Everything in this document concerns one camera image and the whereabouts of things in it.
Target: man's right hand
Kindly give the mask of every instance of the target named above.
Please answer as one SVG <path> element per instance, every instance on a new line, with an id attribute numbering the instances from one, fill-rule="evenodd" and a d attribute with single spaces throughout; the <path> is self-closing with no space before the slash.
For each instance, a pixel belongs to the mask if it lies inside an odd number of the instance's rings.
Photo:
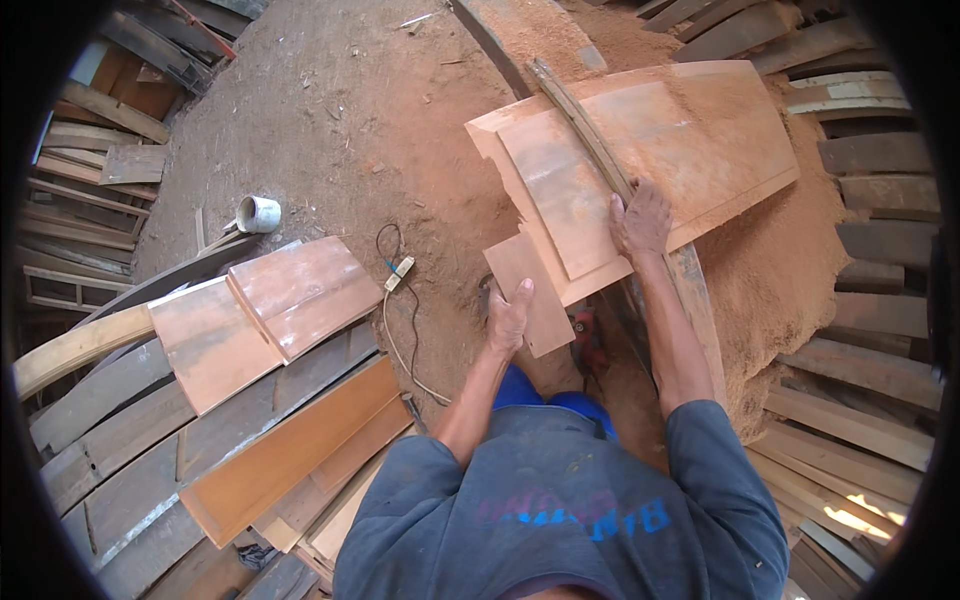
<path id="1" fill-rule="evenodd" d="M 623 199 L 610 199 L 610 229 L 617 250 L 633 260 L 644 254 L 666 253 L 666 236 L 673 225 L 670 201 L 660 188 L 646 178 L 634 178 L 634 196 L 624 208 Z"/>

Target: orange wooden board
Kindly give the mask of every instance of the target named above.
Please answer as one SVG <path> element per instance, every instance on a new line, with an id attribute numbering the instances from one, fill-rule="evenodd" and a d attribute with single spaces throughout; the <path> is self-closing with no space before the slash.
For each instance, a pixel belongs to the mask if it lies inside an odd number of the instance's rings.
<path id="1" fill-rule="evenodd" d="M 383 300 L 383 288 L 337 237 L 230 267 L 228 284 L 290 364 Z"/>
<path id="2" fill-rule="evenodd" d="M 180 492 L 207 536 L 224 547 L 387 404 L 401 402 L 390 360 L 376 359 Z"/>
<path id="3" fill-rule="evenodd" d="M 568 89 L 627 172 L 656 181 L 670 197 L 669 251 L 800 174 L 748 61 L 638 69 Z M 533 237 L 564 305 L 630 274 L 609 234 L 611 190 L 549 100 L 528 98 L 470 121 L 467 130 L 481 155 L 497 165 L 520 211 L 521 230 Z"/>
<path id="4" fill-rule="evenodd" d="M 280 364 L 279 353 L 217 277 L 147 305 L 190 405 L 203 415 Z"/>

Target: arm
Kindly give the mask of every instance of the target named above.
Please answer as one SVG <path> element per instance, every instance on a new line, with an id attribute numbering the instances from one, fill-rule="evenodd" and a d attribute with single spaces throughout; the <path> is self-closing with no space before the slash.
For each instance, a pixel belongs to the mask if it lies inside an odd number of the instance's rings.
<path id="1" fill-rule="evenodd" d="M 527 309 L 534 296 L 534 283 L 524 279 L 508 304 L 495 282 L 490 290 L 487 342 L 467 373 L 464 388 L 444 410 L 436 430 L 437 440 L 450 449 L 461 468 L 467 468 L 473 450 L 487 434 L 490 413 L 503 374 L 523 345 Z"/>
<path id="2" fill-rule="evenodd" d="M 628 208 L 613 194 L 610 214 L 613 241 L 630 259 L 643 291 L 663 418 L 686 402 L 715 399 L 707 357 L 664 262 L 666 236 L 673 223 L 670 202 L 651 181 L 638 180 Z"/>

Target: dark blue t-shirt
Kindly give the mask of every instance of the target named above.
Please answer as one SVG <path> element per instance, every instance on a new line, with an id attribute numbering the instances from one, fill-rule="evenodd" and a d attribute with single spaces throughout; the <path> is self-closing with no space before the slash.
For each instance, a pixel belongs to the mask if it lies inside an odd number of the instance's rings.
<path id="1" fill-rule="evenodd" d="M 337 558 L 337 598 L 506 599 L 579 585 L 607 598 L 780 598 L 780 516 L 726 413 L 666 423 L 671 477 L 562 408 L 493 413 L 466 472 L 398 441 Z"/>

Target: lumber pile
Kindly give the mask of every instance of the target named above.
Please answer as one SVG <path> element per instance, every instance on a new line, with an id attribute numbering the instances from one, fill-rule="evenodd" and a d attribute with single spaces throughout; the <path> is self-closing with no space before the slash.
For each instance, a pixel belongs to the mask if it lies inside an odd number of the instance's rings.
<path id="1" fill-rule="evenodd" d="M 298 542 L 340 531 L 358 501 L 351 477 L 368 477 L 412 423 L 362 323 L 382 288 L 339 239 L 175 291 L 251 248 L 236 241 L 133 287 L 13 366 L 23 400 L 132 342 L 30 427 L 67 536 L 111 597 L 193 597 L 225 580 L 241 597 L 330 592 L 332 571 Z M 338 529 L 311 529 L 330 506 Z M 245 540 L 252 524 L 265 539 Z M 271 546 L 259 574 L 237 569 Z"/>

